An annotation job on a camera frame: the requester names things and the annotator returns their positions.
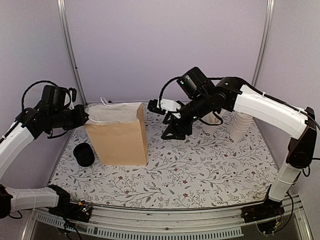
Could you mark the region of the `brown paper bag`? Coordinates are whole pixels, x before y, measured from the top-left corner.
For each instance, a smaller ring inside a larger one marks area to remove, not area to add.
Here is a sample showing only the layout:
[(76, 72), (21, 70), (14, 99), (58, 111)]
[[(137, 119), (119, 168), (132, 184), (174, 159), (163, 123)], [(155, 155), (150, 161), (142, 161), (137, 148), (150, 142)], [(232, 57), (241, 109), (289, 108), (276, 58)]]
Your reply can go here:
[(145, 166), (148, 140), (142, 102), (101, 103), (88, 108), (86, 134), (104, 165)]

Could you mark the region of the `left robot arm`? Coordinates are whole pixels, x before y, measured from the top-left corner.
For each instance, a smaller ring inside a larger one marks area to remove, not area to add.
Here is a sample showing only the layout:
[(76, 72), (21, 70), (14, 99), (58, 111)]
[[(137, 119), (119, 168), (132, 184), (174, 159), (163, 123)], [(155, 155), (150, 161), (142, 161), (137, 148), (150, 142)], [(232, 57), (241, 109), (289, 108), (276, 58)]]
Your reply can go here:
[[(54, 129), (65, 133), (82, 127), (89, 119), (82, 104), (74, 105), (75, 88), (65, 88), (45, 80), (42, 96), (35, 107), (25, 107), (21, 100), (21, 112), (9, 130), (0, 138), (0, 174), (4, 175), (17, 156), (42, 133), (55, 139)], [(53, 215), (66, 219), (75, 217), (81, 207), (71, 203), (70, 194), (57, 185), (43, 188), (18, 189), (0, 187), (0, 217), (11, 216), (21, 210), (48, 208)]]

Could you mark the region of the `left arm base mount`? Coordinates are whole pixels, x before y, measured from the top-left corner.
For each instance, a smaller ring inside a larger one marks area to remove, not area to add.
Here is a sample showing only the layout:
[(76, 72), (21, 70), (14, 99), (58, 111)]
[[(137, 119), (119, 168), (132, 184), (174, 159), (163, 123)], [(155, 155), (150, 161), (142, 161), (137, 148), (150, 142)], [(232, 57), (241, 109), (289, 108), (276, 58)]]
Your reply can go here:
[(92, 214), (92, 206), (89, 203), (84, 200), (81, 200), (78, 203), (72, 203), (71, 196), (67, 191), (53, 184), (48, 187), (54, 190), (58, 195), (57, 206), (48, 208), (48, 212), (50, 214), (68, 220), (75, 220), (84, 223), (89, 222)]

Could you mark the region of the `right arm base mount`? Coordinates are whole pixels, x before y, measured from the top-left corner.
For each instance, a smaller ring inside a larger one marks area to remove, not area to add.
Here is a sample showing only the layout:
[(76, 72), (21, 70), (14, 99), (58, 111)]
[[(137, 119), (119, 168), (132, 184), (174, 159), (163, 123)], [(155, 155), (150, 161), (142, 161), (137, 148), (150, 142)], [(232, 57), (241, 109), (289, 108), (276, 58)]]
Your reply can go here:
[(245, 223), (262, 221), (257, 224), (264, 235), (274, 234), (284, 218), (282, 201), (273, 201), (267, 196), (262, 203), (245, 206), (241, 209), (241, 217)]

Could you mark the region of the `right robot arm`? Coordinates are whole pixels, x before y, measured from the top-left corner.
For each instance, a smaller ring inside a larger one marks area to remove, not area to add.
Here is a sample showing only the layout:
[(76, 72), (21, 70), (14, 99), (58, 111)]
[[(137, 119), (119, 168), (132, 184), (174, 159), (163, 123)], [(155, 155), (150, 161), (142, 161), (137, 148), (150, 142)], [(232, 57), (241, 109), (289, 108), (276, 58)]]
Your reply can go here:
[(190, 102), (163, 99), (165, 90), (161, 89), (156, 106), (166, 115), (164, 124), (168, 126), (161, 136), (164, 140), (184, 140), (192, 134), (195, 121), (222, 109), (252, 116), (290, 135), (286, 160), (258, 208), (262, 218), (269, 218), (313, 160), (318, 129), (313, 109), (292, 106), (257, 90), (240, 77), (207, 77), (198, 67), (168, 82), (177, 82)]

